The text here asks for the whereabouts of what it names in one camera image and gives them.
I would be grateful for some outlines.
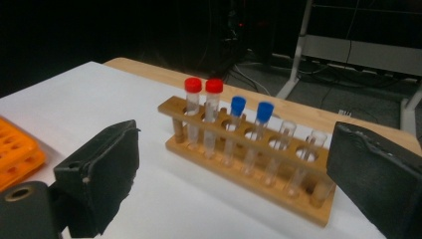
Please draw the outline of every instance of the empty test tube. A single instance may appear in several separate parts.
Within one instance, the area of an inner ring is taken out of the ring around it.
[[[289,147],[290,142],[292,141],[293,134],[296,130],[296,124],[289,120],[284,120],[282,126],[280,127],[280,138],[278,138],[274,144],[274,148],[278,150],[286,150]],[[267,165],[264,183],[266,185],[272,185],[275,181],[277,172],[279,170],[280,161],[276,158],[271,158],[270,162]]]
[[[268,102],[260,102],[258,104],[257,118],[255,119],[255,125],[251,134],[251,140],[260,140],[263,137],[264,131],[267,128],[268,121],[273,114],[274,106]],[[245,159],[243,160],[242,172],[245,175],[251,175],[253,173],[255,160],[258,152],[249,148]]]
[[[188,78],[184,82],[186,91],[186,114],[195,116],[199,113],[199,93],[202,90],[202,82],[198,78]],[[187,125],[188,147],[194,149],[198,145],[198,126]]]
[[[313,130],[311,135],[307,137],[307,145],[302,149],[300,159],[305,161],[315,161],[317,159],[317,151],[323,146],[326,141],[326,134]],[[285,190],[289,196],[299,196],[299,189],[308,172],[303,168],[297,168],[293,176],[286,184]]]
[[[218,105],[220,104],[220,93],[223,92],[223,81],[220,79],[210,79],[205,83],[207,99],[205,102],[206,122],[214,122],[218,115]],[[204,131],[205,157],[211,158],[214,155],[215,133],[210,130]]]
[[[226,129],[228,131],[234,131],[239,127],[240,116],[242,115],[243,109],[245,108],[246,100],[242,97],[234,97],[232,99],[230,116],[230,123],[227,124]],[[226,166],[231,166],[233,164],[233,148],[235,142],[230,138],[226,138],[226,143],[224,146],[224,155],[222,163]]]

